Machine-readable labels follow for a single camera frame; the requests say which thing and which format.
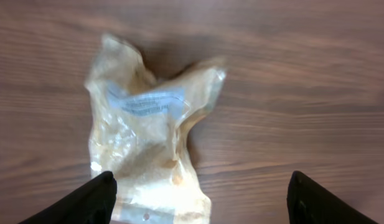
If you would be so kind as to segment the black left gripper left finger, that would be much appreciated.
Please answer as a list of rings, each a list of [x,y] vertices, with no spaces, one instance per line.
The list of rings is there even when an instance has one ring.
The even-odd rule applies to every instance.
[[[116,179],[105,171],[19,224],[109,224],[116,193]]]

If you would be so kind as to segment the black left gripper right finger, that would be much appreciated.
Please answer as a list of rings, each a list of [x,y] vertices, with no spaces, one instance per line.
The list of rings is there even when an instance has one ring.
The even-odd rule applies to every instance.
[[[298,170],[289,182],[287,206],[290,224],[377,224]]]

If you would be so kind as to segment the beige plastic pouch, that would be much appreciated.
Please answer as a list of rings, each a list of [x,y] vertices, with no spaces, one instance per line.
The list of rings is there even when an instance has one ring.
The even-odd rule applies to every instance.
[[[187,136],[213,110],[225,77],[223,60],[214,58],[160,81],[131,44],[103,36],[85,86],[93,115],[91,174],[111,171],[118,184],[112,220],[210,221],[212,203],[200,188]]]

